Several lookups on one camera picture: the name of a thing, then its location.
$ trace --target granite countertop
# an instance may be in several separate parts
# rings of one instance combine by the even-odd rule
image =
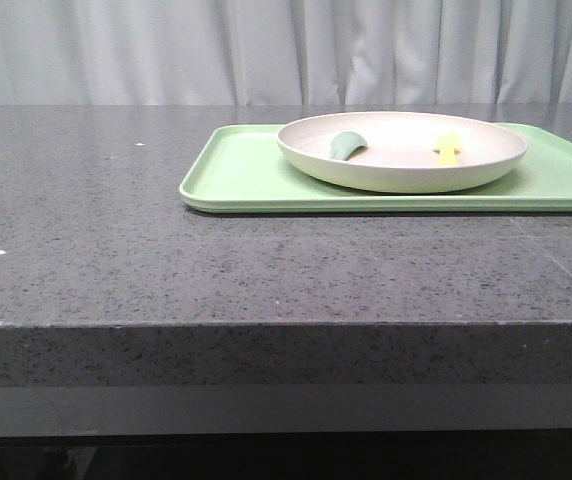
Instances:
[[[572,141],[572,104],[379,109]],[[342,110],[0,107],[0,387],[572,384],[572,213],[182,203],[214,129]]]

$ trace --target curtain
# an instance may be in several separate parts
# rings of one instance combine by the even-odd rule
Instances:
[[[0,0],[0,104],[572,102],[572,0]]]

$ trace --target dark floor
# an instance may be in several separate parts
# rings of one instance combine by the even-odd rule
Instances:
[[[572,479],[572,430],[68,438],[20,443],[0,439],[0,480]]]

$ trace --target white plate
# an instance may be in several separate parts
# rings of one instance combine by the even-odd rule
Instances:
[[[362,135],[368,147],[348,161],[330,158],[333,138]],[[456,166],[438,165],[437,138],[457,132]],[[302,172],[337,185],[378,192],[437,193],[492,182],[510,172],[527,140],[502,126],[470,118],[413,112],[350,112],[304,118],[277,133],[286,159]]]

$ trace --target tray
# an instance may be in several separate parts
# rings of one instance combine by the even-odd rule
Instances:
[[[283,157],[281,125],[215,130],[179,192],[210,213],[572,211],[572,143],[537,127],[500,125],[528,139],[519,165],[499,180],[449,194],[395,195],[316,180]]]

